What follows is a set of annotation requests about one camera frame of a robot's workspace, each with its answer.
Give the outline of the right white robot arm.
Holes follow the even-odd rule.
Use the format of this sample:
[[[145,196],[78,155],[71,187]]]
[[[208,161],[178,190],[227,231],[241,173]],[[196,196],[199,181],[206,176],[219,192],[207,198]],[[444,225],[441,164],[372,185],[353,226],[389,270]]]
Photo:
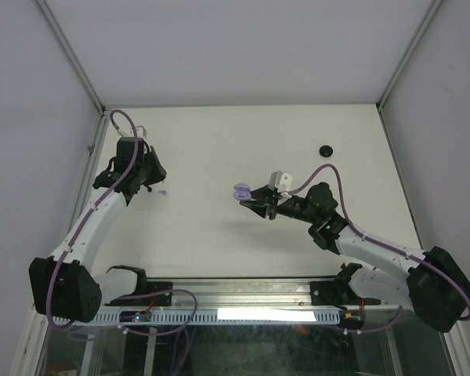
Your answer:
[[[308,223],[308,233],[319,248],[350,257],[353,261],[334,279],[341,302],[389,302],[411,310],[442,333],[470,319],[470,281],[448,251],[404,248],[358,230],[338,213],[327,183],[312,186],[304,197],[270,186],[251,190],[240,183],[233,196],[264,219],[282,215]]]

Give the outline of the lilac charging case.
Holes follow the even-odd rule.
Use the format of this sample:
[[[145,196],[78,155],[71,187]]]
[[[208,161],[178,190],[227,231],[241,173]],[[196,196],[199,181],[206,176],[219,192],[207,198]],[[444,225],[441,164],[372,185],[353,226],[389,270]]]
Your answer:
[[[250,201],[251,188],[247,183],[238,183],[233,187],[233,197],[237,201]]]

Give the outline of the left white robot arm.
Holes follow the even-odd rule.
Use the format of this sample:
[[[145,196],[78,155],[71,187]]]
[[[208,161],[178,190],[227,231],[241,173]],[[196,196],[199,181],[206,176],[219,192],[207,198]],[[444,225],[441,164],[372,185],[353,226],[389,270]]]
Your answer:
[[[116,154],[95,179],[88,204],[74,227],[49,257],[34,258],[29,278],[37,313],[88,323],[100,306],[124,297],[139,304],[148,295],[144,269],[111,266],[92,275],[96,254],[117,217],[145,187],[165,180],[166,171],[145,139],[122,137]]]

